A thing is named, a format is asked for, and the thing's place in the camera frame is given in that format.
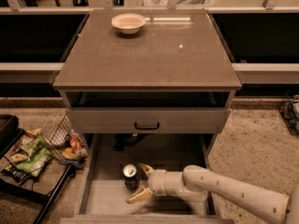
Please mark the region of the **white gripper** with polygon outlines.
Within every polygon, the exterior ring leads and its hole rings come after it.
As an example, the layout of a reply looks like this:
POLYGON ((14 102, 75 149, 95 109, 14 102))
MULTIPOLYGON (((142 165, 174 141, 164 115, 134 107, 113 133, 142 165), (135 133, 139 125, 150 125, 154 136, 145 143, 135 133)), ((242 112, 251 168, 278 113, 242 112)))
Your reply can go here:
POLYGON ((168 172, 166 170, 154 170, 145 163, 139 163, 138 167, 148 177, 148 188, 141 187, 125 201, 129 204, 144 202, 154 195, 177 195, 185 186, 182 172, 168 172))

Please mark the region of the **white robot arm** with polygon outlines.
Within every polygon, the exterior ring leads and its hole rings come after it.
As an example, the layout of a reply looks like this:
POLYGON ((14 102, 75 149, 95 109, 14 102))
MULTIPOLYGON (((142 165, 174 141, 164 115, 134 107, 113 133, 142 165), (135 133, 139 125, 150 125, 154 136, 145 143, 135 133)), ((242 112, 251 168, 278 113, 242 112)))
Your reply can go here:
POLYGON ((139 203, 152 196, 176 196, 189 204, 203 202, 207 192, 216 194, 237 205, 268 224, 299 224, 299 188, 290 195, 260 188, 218 175, 197 165, 188 165, 182 172, 153 169, 140 163, 139 168, 148 178, 128 197, 127 203, 139 203))

